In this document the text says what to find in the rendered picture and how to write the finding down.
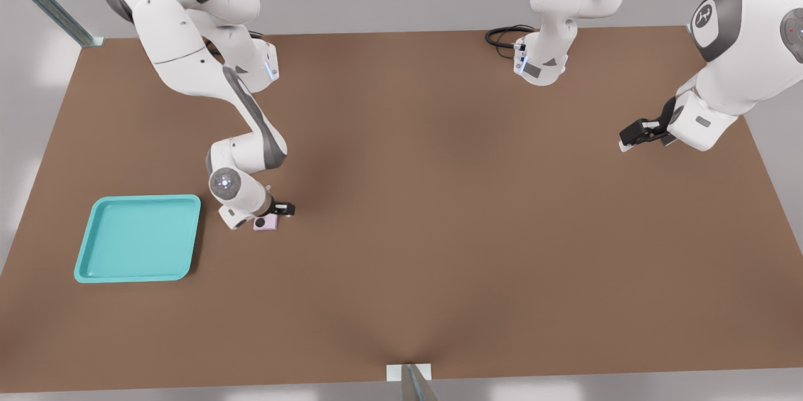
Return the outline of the pale blue-green tray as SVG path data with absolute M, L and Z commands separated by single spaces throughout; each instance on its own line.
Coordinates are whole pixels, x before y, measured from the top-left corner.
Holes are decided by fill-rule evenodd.
M 177 281 L 193 259 L 196 195 L 103 197 L 90 211 L 73 276 L 77 282 Z

